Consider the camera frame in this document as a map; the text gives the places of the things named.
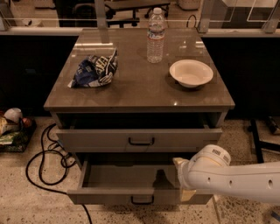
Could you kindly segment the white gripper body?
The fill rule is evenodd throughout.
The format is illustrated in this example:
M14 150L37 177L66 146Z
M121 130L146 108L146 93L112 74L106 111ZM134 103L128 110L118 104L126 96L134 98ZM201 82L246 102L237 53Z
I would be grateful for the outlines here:
M178 181L183 189L193 190L194 187L188 180L188 165L189 163L187 161L179 163L177 165Z

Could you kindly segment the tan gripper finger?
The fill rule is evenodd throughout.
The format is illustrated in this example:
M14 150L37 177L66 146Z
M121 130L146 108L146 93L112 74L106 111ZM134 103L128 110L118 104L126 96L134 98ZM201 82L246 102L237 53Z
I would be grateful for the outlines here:
M196 194L195 190L187 190L184 188L180 189L180 201L186 202L189 201Z
M181 166L182 164L187 164L189 162L188 159L184 159L182 157L174 157L172 159L173 163L175 164L176 167Z

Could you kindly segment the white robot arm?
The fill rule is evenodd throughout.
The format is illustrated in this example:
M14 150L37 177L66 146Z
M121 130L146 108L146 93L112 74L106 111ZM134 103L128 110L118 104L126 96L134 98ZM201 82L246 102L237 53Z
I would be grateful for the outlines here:
M174 157L181 199L198 190L280 205L280 162L230 165L229 153L209 144L190 160Z

